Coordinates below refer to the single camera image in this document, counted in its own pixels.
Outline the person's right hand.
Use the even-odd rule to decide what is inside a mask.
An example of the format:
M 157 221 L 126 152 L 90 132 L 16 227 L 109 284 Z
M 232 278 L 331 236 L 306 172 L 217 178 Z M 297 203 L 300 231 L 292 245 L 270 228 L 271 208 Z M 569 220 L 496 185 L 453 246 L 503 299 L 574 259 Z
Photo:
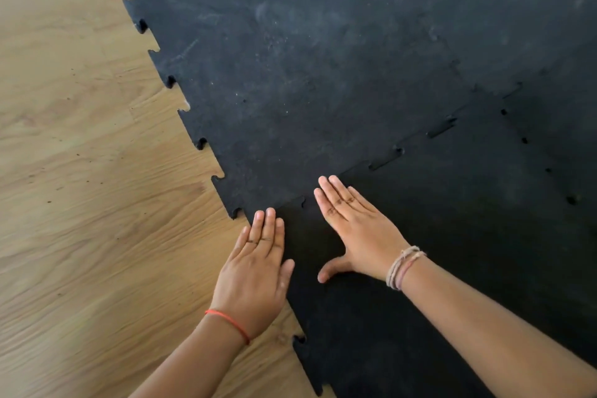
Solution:
M 318 187 L 314 190 L 318 204 Z M 405 260 L 419 249 L 411 246 L 383 213 L 359 213 L 352 221 L 327 221 L 345 246 L 351 272 L 384 281 L 388 286 Z

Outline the person's left forearm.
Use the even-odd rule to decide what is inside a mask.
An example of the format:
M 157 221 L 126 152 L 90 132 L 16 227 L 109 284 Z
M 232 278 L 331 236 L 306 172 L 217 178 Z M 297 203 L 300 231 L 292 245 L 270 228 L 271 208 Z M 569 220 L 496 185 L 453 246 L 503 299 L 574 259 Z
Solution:
M 234 319 L 208 310 L 195 330 L 129 398 L 211 398 L 249 342 Z

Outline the person's left hand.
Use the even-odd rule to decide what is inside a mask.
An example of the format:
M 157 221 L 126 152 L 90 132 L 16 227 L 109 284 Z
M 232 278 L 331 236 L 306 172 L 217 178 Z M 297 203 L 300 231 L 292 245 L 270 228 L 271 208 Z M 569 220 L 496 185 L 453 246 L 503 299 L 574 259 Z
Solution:
M 257 253 L 257 212 L 242 252 L 235 259 L 228 257 L 222 267 L 208 309 L 234 319 L 247 333 L 248 344 L 271 326 L 287 299 L 287 293 L 278 293 L 279 270 L 285 261 L 285 223 L 276 215 L 274 244 L 268 256 L 261 257 Z

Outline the person's right forearm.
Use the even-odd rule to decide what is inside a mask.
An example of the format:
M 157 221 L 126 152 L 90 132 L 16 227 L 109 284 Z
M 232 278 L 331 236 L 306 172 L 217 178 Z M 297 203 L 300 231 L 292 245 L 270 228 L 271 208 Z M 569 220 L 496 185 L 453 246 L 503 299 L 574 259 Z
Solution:
M 422 252 L 395 286 L 496 398 L 597 398 L 597 369 Z

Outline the black interlocking rubber mat tile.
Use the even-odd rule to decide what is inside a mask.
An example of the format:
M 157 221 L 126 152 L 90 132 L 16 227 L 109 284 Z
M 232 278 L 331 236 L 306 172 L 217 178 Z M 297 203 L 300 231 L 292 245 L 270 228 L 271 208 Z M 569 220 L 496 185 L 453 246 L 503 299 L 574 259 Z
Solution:
M 124 0 L 231 218 L 392 156 L 479 96 L 419 0 Z
M 438 265 L 597 367 L 597 92 L 472 102 L 340 175 Z M 343 244 L 314 197 L 277 209 L 295 260 L 293 348 L 318 396 L 492 398 L 405 296 L 317 273 Z
M 426 0 L 426 9 L 462 76 L 503 97 L 565 201 L 597 230 L 597 0 Z

